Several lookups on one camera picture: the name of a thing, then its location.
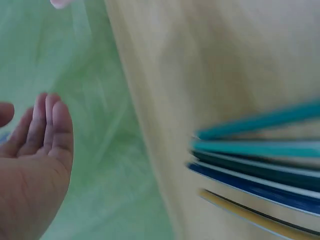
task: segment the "finger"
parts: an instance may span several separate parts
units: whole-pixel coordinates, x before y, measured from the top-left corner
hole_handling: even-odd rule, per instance
[[[50,0],[51,4],[56,8],[56,9],[63,9],[67,5],[69,5],[73,0]]]
[[[8,141],[0,145],[0,157],[16,157],[19,149],[25,144],[34,108],[28,108],[21,117]]]
[[[35,154],[43,145],[46,130],[46,97],[41,93],[35,100],[32,121],[26,137],[25,144],[18,151],[17,156]]]
[[[47,155],[52,148],[52,143],[54,140],[54,125],[53,125],[53,108],[54,105],[60,101],[61,98],[53,93],[48,94],[45,98],[45,118],[46,127],[43,140],[43,148],[39,150],[39,153]]]
[[[72,119],[67,105],[58,101],[52,111],[53,142],[49,156],[56,158],[71,172],[74,157],[74,134]]]
[[[15,108],[11,103],[0,102],[0,127],[7,125],[15,114]]]

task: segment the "hand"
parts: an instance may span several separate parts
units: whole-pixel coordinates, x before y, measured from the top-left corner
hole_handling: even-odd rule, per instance
[[[0,103],[0,127],[14,107]],[[73,162],[73,125],[56,94],[40,94],[8,141],[0,145],[0,240],[36,240],[67,193]]]

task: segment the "green background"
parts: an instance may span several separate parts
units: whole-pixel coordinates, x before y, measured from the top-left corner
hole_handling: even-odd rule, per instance
[[[15,105],[0,135],[42,91],[72,115],[70,188],[43,240],[173,239],[102,0],[1,0],[0,82],[0,101]]]

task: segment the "wooden surface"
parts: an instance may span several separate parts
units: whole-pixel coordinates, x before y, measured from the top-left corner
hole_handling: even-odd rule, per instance
[[[280,239],[197,196],[199,187],[276,218],[300,213],[192,173],[193,131],[312,100],[320,92],[318,0],[106,0],[176,238]],[[296,125],[258,137],[318,137]],[[319,221],[305,223],[318,227]]]

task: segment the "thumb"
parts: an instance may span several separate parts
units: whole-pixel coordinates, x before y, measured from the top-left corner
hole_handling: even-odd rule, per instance
[[[14,105],[8,102],[0,102],[0,127],[7,125],[15,114]]]

